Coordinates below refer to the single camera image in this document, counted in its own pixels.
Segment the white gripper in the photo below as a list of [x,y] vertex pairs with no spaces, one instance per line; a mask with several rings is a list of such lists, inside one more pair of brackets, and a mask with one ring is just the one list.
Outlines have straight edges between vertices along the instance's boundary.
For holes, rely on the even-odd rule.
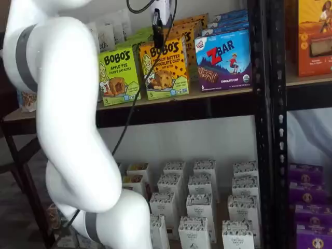
[[155,0],[151,5],[151,20],[155,47],[163,47],[163,26],[170,26],[172,20],[170,0]]

